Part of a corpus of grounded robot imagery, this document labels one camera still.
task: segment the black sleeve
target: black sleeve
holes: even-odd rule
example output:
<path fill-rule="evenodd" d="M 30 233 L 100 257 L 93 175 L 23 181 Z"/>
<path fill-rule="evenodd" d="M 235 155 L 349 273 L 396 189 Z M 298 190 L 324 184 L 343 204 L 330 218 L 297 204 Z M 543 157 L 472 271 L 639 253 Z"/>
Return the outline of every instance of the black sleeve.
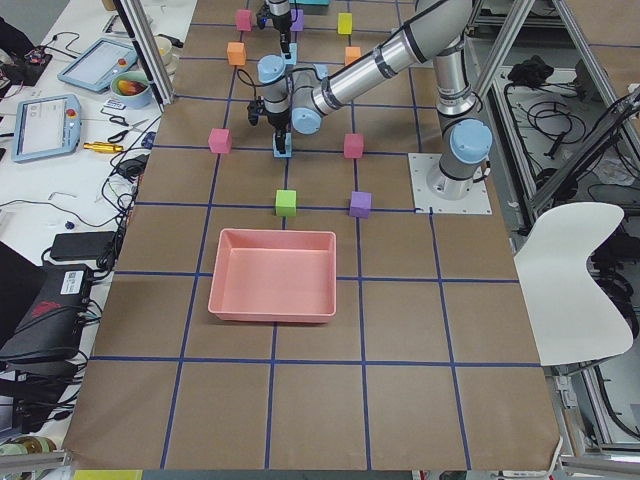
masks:
<path fill-rule="evenodd" d="M 34 46 L 24 33 L 0 17 L 0 48 L 9 55 L 24 58 Z"/>

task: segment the pink plastic bin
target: pink plastic bin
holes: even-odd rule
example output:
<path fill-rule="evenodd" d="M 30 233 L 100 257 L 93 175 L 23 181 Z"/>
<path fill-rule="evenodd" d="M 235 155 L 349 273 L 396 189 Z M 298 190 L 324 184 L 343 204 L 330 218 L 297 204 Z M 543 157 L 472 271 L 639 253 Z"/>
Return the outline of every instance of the pink plastic bin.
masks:
<path fill-rule="evenodd" d="M 333 232 L 220 232 L 209 311 L 222 320 L 326 323 L 336 313 Z"/>

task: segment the chair seat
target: chair seat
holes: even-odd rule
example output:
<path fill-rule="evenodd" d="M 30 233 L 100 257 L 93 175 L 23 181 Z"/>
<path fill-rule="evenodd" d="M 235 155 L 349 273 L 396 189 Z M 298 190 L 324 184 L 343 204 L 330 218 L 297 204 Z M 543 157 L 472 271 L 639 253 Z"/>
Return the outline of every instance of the chair seat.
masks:
<path fill-rule="evenodd" d="M 622 220 L 620 207 L 574 203 L 545 212 L 515 257 L 542 365 L 619 355 L 631 329 L 587 271 L 587 259 Z"/>

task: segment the orange cube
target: orange cube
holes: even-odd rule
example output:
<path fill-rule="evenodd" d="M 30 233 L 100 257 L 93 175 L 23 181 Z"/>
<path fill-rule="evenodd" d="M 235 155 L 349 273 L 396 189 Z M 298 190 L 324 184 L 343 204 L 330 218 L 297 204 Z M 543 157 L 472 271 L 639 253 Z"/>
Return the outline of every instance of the orange cube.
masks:
<path fill-rule="evenodd" d="M 344 49 L 344 64 L 349 65 L 355 62 L 362 56 L 360 47 L 345 47 Z"/>
<path fill-rule="evenodd" d="M 227 59 L 229 65 L 242 66 L 247 63 L 247 50 L 243 42 L 229 42 L 227 44 Z"/>

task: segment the yellow screwdriver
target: yellow screwdriver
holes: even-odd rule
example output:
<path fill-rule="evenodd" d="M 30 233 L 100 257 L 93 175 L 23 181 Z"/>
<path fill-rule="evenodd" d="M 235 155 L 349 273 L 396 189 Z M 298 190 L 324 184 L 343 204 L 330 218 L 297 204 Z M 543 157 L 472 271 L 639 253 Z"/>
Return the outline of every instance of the yellow screwdriver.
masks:
<path fill-rule="evenodd" d="M 113 143 L 107 142 L 85 143 L 83 146 L 87 150 L 93 150 L 97 153 L 117 153 L 124 150 L 122 145 L 114 145 Z"/>

